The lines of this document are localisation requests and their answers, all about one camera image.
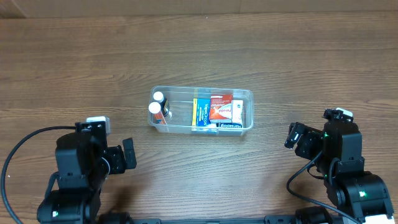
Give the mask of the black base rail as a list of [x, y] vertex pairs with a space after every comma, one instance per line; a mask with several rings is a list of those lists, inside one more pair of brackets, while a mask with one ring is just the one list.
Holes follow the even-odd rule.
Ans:
[[266, 215], [264, 218], [221, 218], [161, 220], [159, 218], [130, 219], [128, 224], [302, 224], [309, 220], [299, 220], [294, 215]]

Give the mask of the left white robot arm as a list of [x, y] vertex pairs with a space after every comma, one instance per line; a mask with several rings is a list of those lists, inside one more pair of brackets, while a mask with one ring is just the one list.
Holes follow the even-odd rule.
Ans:
[[57, 139], [55, 158], [58, 171], [38, 207], [39, 223], [95, 223], [106, 178], [137, 166], [133, 140], [109, 147], [105, 134], [66, 134]]

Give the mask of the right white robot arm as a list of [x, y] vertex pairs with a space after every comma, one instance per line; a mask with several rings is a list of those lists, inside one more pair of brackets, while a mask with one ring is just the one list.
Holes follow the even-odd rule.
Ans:
[[357, 222], [384, 215], [390, 221], [394, 209], [387, 185], [376, 174], [364, 170], [362, 135], [352, 121], [328, 121], [322, 130], [291, 123], [286, 148], [316, 167], [331, 203]]

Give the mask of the white orange plaster box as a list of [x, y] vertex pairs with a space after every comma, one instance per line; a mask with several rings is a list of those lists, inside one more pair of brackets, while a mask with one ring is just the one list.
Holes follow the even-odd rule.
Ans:
[[232, 118], [229, 123], [219, 123], [220, 128], [243, 127], [243, 100], [232, 100]]

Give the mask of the orange tube white cap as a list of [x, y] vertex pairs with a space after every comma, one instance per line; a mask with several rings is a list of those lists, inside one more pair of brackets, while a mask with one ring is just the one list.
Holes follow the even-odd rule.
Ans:
[[149, 112], [153, 115], [154, 121], [157, 124], [167, 124], [165, 117], [162, 113], [162, 107], [158, 102], [152, 102], [149, 104]]

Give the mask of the red white small box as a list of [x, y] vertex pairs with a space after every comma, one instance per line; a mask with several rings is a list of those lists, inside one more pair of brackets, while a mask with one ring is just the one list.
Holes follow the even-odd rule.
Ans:
[[231, 122], [232, 100], [232, 95], [211, 95], [209, 117], [211, 123]]

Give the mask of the clear plastic container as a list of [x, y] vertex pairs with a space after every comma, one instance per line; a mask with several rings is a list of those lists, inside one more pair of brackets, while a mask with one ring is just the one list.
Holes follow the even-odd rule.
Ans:
[[254, 124], [249, 90], [155, 86], [148, 122], [160, 133], [242, 135]]

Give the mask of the blue yellow VapoDrops box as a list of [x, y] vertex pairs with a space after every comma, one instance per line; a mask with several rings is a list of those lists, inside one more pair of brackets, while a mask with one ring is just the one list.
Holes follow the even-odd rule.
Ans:
[[192, 126], [205, 127], [211, 124], [209, 119], [210, 104], [210, 99], [193, 99]]

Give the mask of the black bottle white cap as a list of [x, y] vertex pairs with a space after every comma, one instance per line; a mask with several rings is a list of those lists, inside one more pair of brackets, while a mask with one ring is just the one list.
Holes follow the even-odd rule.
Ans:
[[161, 91], [157, 91], [153, 94], [153, 99], [160, 104], [162, 114], [164, 116], [169, 115], [169, 101]]

